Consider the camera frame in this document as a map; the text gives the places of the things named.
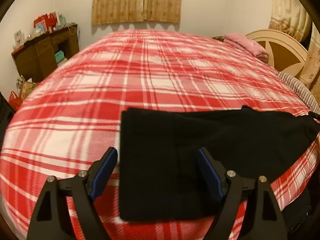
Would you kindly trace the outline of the black pants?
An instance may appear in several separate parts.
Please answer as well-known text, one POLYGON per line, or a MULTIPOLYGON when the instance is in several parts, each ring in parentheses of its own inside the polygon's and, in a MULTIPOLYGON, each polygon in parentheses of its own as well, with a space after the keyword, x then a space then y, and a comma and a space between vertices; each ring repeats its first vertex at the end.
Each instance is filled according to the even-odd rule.
POLYGON ((212 216, 228 191, 227 171, 275 181, 318 134, 309 115, 247 106, 190 113, 129 108, 120 124, 120 217, 212 216))

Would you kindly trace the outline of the striped pillow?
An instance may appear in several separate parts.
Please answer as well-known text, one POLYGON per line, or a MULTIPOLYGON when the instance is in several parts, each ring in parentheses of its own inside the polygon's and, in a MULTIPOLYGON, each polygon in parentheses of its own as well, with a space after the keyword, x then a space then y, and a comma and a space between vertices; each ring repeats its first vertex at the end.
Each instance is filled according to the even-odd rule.
POLYGON ((278 72, 277 76, 282 79, 302 100, 310 111, 319 114, 319 104, 310 90, 297 78, 285 72, 278 72))

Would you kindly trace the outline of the cream wooden headboard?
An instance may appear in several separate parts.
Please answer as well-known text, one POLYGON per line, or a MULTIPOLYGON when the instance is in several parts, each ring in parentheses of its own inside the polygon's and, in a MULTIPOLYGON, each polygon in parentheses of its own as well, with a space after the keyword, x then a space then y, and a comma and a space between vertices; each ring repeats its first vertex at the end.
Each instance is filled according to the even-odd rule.
POLYGON ((246 35, 263 46, 268 53, 268 64, 279 72, 299 78, 308 51, 297 40, 278 30, 263 29, 246 35))

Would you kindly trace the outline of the beige side curtain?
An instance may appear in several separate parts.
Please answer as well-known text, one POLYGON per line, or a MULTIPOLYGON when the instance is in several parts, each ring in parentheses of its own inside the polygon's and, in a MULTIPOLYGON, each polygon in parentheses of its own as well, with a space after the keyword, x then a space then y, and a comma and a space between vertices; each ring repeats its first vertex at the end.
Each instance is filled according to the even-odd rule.
POLYGON ((299 0, 272 0, 269 28, 282 31, 298 42, 311 34, 305 66, 300 81, 319 97, 319 31, 299 0))

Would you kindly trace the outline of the pink folded blanket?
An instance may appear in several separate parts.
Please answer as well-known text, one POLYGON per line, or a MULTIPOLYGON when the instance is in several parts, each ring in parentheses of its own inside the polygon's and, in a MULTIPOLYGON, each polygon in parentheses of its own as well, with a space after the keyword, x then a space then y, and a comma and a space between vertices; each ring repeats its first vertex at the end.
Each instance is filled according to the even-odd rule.
POLYGON ((242 51, 249 52, 252 56, 267 63, 268 53, 266 49, 255 40, 237 33, 228 33, 223 40, 225 43, 234 46, 242 51))

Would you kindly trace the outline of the red plaid bed cover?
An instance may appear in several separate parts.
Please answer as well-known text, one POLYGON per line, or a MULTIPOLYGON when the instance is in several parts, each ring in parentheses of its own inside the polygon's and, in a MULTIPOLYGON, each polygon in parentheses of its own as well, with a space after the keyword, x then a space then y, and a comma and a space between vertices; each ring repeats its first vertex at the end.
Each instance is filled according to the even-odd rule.
POLYGON ((268 64, 223 42, 155 30, 108 34, 57 68, 24 100, 1 150, 1 205, 25 239, 49 176, 70 178, 119 147, 127 107, 174 112, 308 112, 268 64))

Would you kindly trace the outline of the black folding chair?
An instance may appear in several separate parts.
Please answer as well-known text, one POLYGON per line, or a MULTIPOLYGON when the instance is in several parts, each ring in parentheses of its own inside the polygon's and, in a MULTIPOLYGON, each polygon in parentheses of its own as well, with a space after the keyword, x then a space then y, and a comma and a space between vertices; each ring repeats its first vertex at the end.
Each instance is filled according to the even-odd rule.
POLYGON ((0 148, 2 148, 5 130, 7 129, 15 111, 9 105, 5 97, 0 95, 0 148))

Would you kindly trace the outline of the red plastic bag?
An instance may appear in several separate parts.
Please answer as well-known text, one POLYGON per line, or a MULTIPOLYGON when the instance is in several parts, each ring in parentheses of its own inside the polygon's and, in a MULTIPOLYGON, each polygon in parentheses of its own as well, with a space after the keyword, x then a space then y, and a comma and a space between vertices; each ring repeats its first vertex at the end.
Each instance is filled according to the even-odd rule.
POLYGON ((18 111, 22 104, 22 99, 14 92, 11 91, 9 96, 9 105, 14 111, 18 111))

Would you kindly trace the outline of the patterned paper bag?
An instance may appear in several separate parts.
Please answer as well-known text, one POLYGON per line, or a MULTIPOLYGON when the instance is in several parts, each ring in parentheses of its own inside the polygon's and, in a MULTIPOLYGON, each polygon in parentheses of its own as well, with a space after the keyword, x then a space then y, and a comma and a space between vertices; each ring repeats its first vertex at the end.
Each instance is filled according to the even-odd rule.
POLYGON ((36 88, 38 83, 33 81, 27 81, 23 75, 21 75, 16 81, 16 87, 19 93, 19 97, 24 101, 27 96, 36 88))

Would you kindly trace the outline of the brown wooden desk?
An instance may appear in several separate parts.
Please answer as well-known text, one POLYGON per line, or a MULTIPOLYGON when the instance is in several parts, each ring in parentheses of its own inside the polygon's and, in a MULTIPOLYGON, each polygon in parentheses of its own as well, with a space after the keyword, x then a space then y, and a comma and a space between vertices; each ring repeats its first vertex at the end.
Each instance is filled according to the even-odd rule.
POLYGON ((55 54, 62 51, 70 59, 79 52, 78 25, 69 24, 52 33, 28 41, 12 52, 17 71, 25 79, 41 82, 57 68, 55 54))

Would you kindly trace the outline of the teal box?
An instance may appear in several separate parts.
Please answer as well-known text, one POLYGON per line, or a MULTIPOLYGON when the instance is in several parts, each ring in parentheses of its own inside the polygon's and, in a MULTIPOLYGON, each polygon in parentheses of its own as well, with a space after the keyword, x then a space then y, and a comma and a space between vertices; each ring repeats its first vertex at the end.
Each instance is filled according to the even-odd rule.
POLYGON ((61 62, 65 58, 64 52, 63 51, 58 51, 55 53, 55 60, 57 63, 61 62))

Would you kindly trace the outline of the white greeting card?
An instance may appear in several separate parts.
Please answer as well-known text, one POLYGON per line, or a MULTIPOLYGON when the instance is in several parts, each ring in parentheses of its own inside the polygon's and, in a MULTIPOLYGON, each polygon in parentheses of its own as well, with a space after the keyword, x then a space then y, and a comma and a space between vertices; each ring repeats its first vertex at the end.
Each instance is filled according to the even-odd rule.
POLYGON ((24 33, 22 33, 21 30, 14 33, 14 39, 15 39, 16 48, 20 48, 21 46, 24 45, 25 38, 24 38, 24 33))

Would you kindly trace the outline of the red gift bag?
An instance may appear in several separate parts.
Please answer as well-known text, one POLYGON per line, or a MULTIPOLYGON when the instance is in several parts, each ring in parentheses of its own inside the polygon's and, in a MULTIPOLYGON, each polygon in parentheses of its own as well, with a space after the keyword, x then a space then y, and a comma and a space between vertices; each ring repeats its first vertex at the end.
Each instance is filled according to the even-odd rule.
POLYGON ((44 31, 52 32, 57 25, 57 14, 56 12, 51 12, 49 14, 41 15, 33 21, 33 27, 41 25, 44 31))

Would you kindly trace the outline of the beige window curtain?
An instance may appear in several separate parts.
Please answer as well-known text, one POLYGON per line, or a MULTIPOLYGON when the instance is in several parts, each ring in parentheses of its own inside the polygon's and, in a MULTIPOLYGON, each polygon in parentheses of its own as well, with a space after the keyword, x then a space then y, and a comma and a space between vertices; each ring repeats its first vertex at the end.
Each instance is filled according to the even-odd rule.
POLYGON ((181 0, 93 0, 92 25, 114 23, 180 23, 181 0))

